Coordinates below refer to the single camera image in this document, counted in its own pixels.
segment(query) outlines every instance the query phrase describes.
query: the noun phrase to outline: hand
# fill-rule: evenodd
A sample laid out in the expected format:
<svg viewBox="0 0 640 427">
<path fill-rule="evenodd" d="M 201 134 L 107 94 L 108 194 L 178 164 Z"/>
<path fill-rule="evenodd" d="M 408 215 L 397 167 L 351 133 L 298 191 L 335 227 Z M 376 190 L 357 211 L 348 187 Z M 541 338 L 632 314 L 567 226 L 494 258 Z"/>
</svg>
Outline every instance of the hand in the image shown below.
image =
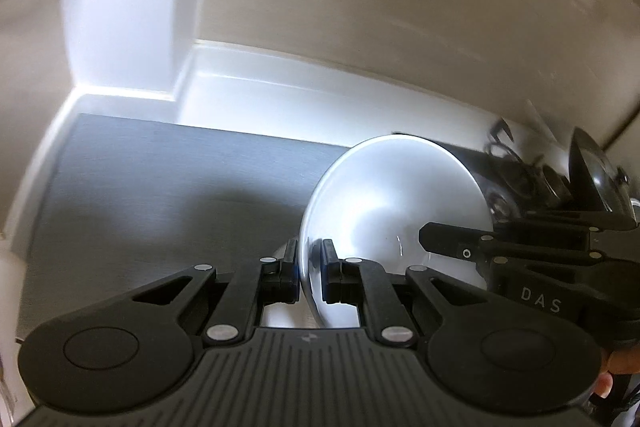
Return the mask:
<svg viewBox="0 0 640 427">
<path fill-rule="evenodd" d="M 635 373 L 640 373 L 640 346 L 619 349 L 611 354 L 603 349 L 600 376 L 593 392 L 606 398 L 613 387 L 611 375 L 633 375 Z"/>
</svg>

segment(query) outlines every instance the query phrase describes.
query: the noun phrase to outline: silver screw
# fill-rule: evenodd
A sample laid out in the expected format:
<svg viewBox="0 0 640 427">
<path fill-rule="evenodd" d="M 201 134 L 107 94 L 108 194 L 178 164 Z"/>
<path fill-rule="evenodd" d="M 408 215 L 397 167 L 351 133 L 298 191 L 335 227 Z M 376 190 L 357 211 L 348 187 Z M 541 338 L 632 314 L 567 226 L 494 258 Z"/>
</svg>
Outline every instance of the silver screw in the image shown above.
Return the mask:
<svg viewBox="0 0 640 427">
<path fill-rule="evenodd" d="M 414 332 L 404 326 L 389 326 L 382 330 L 382 338 L 396 344 L 405 343 L 414 337 Z"/>
<path fill-rule="evenodd" d="M 212 341 L 230 341 L 238 336 L 238 328 L 231 324 L 216 324 L 207 330 L 207 336 Z"/>
</svg>

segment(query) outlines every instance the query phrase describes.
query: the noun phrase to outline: white bowl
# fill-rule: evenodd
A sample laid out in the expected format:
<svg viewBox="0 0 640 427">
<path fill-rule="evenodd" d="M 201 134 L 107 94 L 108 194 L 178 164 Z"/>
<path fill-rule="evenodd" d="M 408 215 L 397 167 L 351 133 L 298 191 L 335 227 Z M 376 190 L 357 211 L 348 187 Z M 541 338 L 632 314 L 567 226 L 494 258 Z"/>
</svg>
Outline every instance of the white bowl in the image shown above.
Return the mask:
<svg viewBox="0 0 640 427">
<path fill-rule="evenodd" d="M 347 151 L 316 185 L 300 229 L 298 266 L 316 320 L 330 328 L 357 327 L 356 308 L 322 301 L 314 245 L 332 239 L 338 257 L 377 261 L 404 274 L 424 264 L 482 287 L 475 265 L 428 253 L 418 232 L 434 221 L 493 230 L 489 209 L 473 176 L 451 153 L 414 136 L 381 136 Z"/>
</svg>

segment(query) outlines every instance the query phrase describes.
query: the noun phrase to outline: gray brushed metal surface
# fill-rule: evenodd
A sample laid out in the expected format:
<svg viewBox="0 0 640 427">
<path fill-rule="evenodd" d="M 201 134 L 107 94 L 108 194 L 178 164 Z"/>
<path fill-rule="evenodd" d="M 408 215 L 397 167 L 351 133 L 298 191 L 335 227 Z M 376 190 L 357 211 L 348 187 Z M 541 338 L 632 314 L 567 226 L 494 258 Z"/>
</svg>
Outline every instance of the gray brushed metal surface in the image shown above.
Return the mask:
<svg viewBox="0 0 640 427">
<path fill-rule="evenodd" d="M 415 351 L 380 346 L 364 330 L 258 328 L 209 349 L 174 392 L 135 410 L 81 416 L 39 407 L 21 427 L 596 427 L 579 409 L 532 417 L 456 399 Z"/>
<path fill-rule="evenodd" d="M 273 253 L 345 150 L 81 115 L 34 230 L 18 336 L 191 264 Z"/>
</svg>

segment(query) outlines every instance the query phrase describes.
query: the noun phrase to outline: bowl rim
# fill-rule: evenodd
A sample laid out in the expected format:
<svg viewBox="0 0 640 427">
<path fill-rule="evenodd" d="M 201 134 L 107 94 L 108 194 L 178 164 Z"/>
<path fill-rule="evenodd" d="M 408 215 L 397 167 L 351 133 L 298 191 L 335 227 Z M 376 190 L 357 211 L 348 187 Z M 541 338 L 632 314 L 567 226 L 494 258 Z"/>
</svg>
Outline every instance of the bowl rim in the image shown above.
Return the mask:
<svg viewBox="0 0 640 427">
<path fill-rule="evenodd" d="M 414 136 L 411 134 L 385 134 L 383 136 L 376 136 L 374 138 L 369 138 L 367 140 L 364 140 L 358 143 L 357 145 L 354 145 L 352 148 L 350 148 L 348 151 L 342 154 L 324 172 L 319 182 L 316 184 L 316 187 L 314 188 L 314 191 L 311 194 L 311 198 L 309 199 L 309 202 L 306 204 L 305 212 L 302 216 L 302 222 L 300 223 L 300 233 L 298 234 L 298 249 L 296 252 L 296 264 L 298 266 L 300 284 L 302 286 L 303 295 L 309 305 L 309 309 L 311 310 L 312 315 L 314 316 L 316 322 L 320 327 L 326 327 L 326 323 L 324 321 L 324 317 L 322 317 L 322 315 L 320 314 L 318 306 L 316 305 L 316 302 L 314 301 L 314 298 L 313 298 L 313 290 L 311 288 L 311 278 L 310 278 L 310 273 L 308 269 L 309 259 L 307 255 L 304 255 L 304 252 L 303 252 L 305 239 L 307 236 L 306 231 L 309 227 L 310 216 L 313 213 L 316 204 L 318 203 L 319 195 L 321 194 L 322 189 L 328 183 L 328 180 L 331 178 L 335 170 L 339 168 L 346 160 L 348 160 L 348 158 L 350 158 L 354 154 L 357 154 L 359 151 L 361 151 L 364 148 L 370 147 L 372 145 L 376 145 L 381 142 L 396 141 L 396 140 L 417 142 L 423 145 L 428 145 L 428 147 L 432 149 L 440 150 L 446 156 L 451 158 L 455 163 L 457 163 L 460 166 L 460 168 L 462 168 L 462 172 L 466 172 L 469 178 L 474 182 L 474 185 L 478 188 L 478 193 L 484 198 L 484 195 L 482 194 L 482 190 L 480 189 L 478 182 L 473 177 L 471 172 L 469 172 L 469 170 L 465 167 L 465 165 L 458 158 L 456 158 L 452 153 L 444 149 L 444 147 L 438 145 L 436 142 L 427 140 L 426 138 L 421 138 L 419 136 Z"/>
</svg>

